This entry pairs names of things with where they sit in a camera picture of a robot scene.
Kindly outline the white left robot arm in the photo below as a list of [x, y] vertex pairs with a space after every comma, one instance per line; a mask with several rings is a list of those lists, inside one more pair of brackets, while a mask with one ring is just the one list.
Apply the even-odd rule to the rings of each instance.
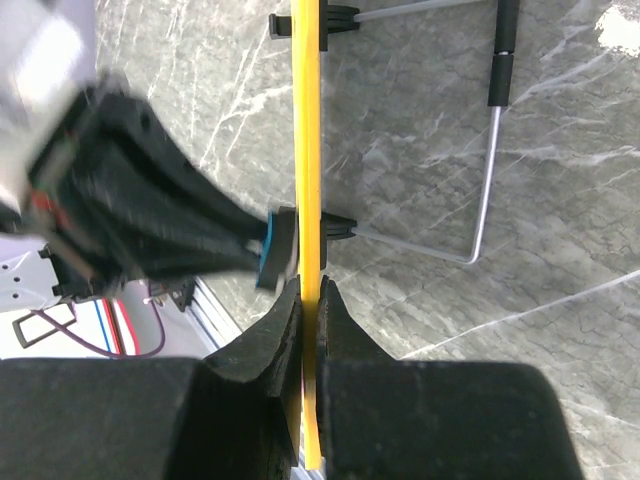
[[1, 5], [1, 230], [35, 236], [23, 308], [137, 280], [258, 274], [266, 223], [201, 173], [121, 75], [80, 82], [82, 35], [44, 1]]

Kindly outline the blue whiteboard eraser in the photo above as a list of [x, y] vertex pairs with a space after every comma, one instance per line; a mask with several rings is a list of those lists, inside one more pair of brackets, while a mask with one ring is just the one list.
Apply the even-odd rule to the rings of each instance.
[[256, 287], [270, 292], [281, 291], [296, 274], [298, 259], [297, 211], [291, 207], [280, 207], [268, 216]]

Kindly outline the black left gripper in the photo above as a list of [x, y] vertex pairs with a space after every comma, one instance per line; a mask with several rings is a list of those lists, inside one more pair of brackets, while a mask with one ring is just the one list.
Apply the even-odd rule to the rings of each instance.
[[65, 86], [33, 113], [24, 215], [27, 231], [46, 240], [40, 255], [53, 267], [56, 298], [111, 296], [141, 279], [258, 272], [258, 256], [243, 247], [180, 245], [134, 225], [143, 176], [245, 242], [267, 233], [265, 220], [193, 165], [150, 103], [130, 94], [125, 77], [105, 74], [92, 84]]

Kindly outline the yellow framed whiteboard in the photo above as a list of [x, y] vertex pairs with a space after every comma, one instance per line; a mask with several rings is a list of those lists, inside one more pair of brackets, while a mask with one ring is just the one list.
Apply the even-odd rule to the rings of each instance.
[[320, 15], [317, 1], [291, 3], [294, 159], [299, 220], [300, 297], [303, 310], [304, 464], [322, 465], [317, 420], [317, 314], [321, 290]]

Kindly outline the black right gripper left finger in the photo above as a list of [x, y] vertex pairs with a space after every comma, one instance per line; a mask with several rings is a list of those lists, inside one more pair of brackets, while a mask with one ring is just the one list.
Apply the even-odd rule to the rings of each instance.
[[1, 364], [5, 479], [287, 479], [299, 458], [301, 302], [203, 359]]

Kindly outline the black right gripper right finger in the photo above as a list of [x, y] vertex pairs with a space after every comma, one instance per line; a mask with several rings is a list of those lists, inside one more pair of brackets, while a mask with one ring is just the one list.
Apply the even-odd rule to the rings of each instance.
[[402, 361], [324, 280], [318, 415], [331, 479], [579, 479], [555, 390], [537, 368]]

